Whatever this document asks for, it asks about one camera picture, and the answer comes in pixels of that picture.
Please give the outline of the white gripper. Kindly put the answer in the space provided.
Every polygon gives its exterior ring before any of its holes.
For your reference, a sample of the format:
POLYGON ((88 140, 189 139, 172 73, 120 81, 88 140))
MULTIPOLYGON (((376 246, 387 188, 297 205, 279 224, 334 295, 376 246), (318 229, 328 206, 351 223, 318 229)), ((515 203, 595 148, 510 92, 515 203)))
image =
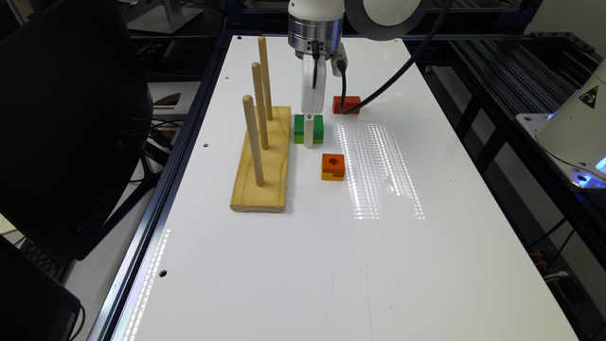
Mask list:
POLYGON ((335 77, 341 77, 339 62, 348 65, 345 53, 334 52, 315 59, 304 54, 302 59, 301 112, 304 114, 304 146, 313 146, 314 115, 321 114, 325 106, 327 72, 331 68, 335 77))

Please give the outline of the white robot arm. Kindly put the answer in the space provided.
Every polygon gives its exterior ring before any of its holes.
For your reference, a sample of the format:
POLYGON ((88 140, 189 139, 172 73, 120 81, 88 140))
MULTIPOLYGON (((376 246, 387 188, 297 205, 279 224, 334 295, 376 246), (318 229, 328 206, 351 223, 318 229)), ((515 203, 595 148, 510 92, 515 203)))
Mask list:
POLYGON ((385 41, 414 28, 430 0, 292 0, 288 42, 302 61, 301 112, 305 147, 313 145, 314 117, 325 104, 327 63, 345 55, 341 37, 349 22, 363 37, 385 41))

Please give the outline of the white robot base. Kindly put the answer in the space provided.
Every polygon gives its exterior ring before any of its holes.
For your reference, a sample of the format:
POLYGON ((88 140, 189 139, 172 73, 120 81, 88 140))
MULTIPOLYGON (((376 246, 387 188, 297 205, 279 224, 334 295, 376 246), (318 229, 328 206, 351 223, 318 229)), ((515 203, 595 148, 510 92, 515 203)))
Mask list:
POLYGON ((516 120, 574 188, 605 189, 604 63, 558 110, 516 120))

